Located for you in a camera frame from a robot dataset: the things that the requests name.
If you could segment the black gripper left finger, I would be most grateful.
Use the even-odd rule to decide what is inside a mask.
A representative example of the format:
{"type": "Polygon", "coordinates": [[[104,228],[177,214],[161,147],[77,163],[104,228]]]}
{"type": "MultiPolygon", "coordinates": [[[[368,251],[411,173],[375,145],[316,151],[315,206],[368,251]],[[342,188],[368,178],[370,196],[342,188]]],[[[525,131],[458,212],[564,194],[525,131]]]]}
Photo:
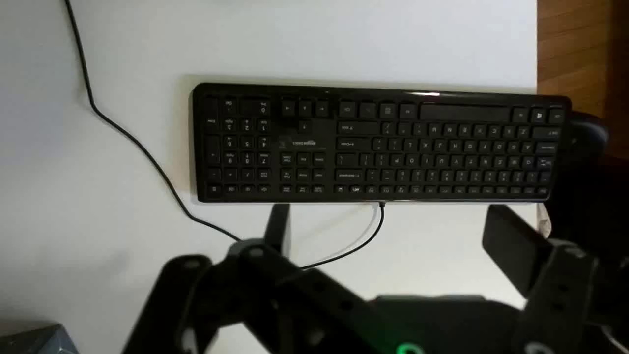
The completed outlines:
{"type": "Polygon", "coordinates": [[[204,354],[232,324],[269,354],[368,354],[348,322],[354,295],[285,257],[289,210],[275,204],[265,234],[236,241],[220,263],[201,253],[169,259],[124,354],[204,354]]]}

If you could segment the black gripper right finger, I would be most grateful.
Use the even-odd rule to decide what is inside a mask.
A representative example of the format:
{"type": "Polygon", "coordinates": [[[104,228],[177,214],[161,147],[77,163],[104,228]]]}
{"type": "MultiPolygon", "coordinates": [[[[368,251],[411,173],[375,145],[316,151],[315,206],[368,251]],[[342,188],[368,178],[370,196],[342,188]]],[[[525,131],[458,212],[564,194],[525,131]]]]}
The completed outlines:
{"type": "Polygon", "coordinates": [[[482,245],[525,296],[513,332],[517,354],[578,354],[598,259],[541,236],[505,204],[487,208],[482,245]]]}

